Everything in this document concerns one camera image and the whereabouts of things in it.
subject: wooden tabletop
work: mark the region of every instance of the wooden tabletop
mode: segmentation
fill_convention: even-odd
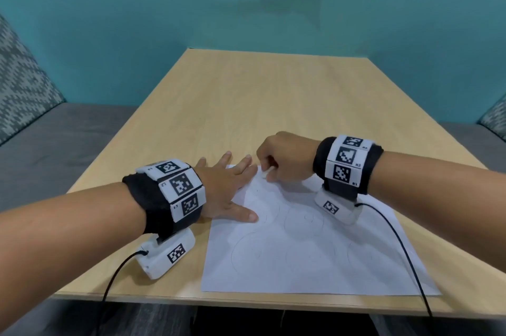
[[[121,180],[167,158],[233,160],[287,130],[322,139],[345,133],[389,150],[484,167],[366,58],[188,49],[70,192]],[[506,315],[506,275],[397,214],[442,296],[435,314]],[[202,292],[210,221],[191,228],[196,244],[158,281],[136,262],[120,272],[111,301],[278,309],[425,314],[419,296]],[[119,264],[146,239],[117,251],[56,296],[98,300]]]

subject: wall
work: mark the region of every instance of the wall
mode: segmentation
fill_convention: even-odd
[[[368,56],[438,120],[506,92],[505,0],[0,0],[71,102],[139,104],[187,46]]]

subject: wire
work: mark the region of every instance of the wire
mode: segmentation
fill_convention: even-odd
[[[114,279],[116,278],[116,276],[118,275],[119,271],[121,270],[121,268],[124,267],[124,265],[132,258],[132,257],[135,257],[137,255],[142,255],[142,256],[146,256],[148,254],[148,251],[137,251],[137,252],[134,252],[132,253],[130,256],[128,256],[118,267],[118,269],[116,270],[116,272],[114,272],[114,274],[112,275],[111,277],[111,280],[109,281],[109,284],[107,285],[107,288],[105,289],[105,292],[104,292],[104,297],[102,298],[102,302],[101,302],[101,305],[100,305],[100,308],[98,310],[98,314],[97,314],[97,327],[95,329],[95,336],[100,336],[100,325],[102,323],[102,317],[104,316],[104,309],[105,309],[105,299],[107,299],[107,294],[109,293],[109,290],[111,289],[111,286],[112,286],[112,283],[114,281]]]
[[[395,236],[397,237],[397,240],[399,240],[399,243],[401,244],[402,250],[404,251],[404,254],[406,255],[406,258],[408,259],[409,266],[411,267],[411,270],[413,271],[413,275],[414,275],[414,278],[416,280],[416,283],[418,284],[418,288],[420,288],[421,297],[424,300],[425,307],[427,308],[427,313],[429,314],[429,317],[432,319],[433,315],[432,315],[431,308],[429,306],[429,302],[427,301],[427,297],[425,296],[424,289],[421,287],[420,279],[418,279],[418,275],[416,274],[416,270],[414,269],[413,263],[411,262],[411,258],[408,255],[408,251],[404,247],[404,243],[402,242],[401,237],[399,237],[399,234],[395,230],[394,226],[388,221],[388,219],[385,217],[385,215],[383,215],[377,208],[374,208],[372,205],[369,205],[369,204],[366,204],[366,203],[355,204],[356,207],[359,207],[361,205],[367,205],[368,207],[374,209],[377,213],[379,213],[381,215],[382,218],[385,219],[385,221],[389,224],[390,228],[394,231]]]

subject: patterned cushion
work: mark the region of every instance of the patterned cushion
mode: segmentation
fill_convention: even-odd
[[[0,144],[63,101],[0,15]]]
[[[506,95],[481,118],[479,123],[506,141]]]

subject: human hand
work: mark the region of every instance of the human hand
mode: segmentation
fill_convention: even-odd
[[[251,155],[247,155],[236,166],[227,169],[231,156],[230,151],[227,152],[214,167],[206,167],[206,159],[203,157],[193,168],[206,188],[206,204],[202,207],[201,215],[254,223],[258,220],[256,213],[233,203],[231,199],[239,188],[250,182],[258,167],[251,165]]]
[[[313,174],[313,161],[320,141],[278,132],[269,136],[256,150],[262,171],[275,166],[267,174],[267,181],[304,180]]]

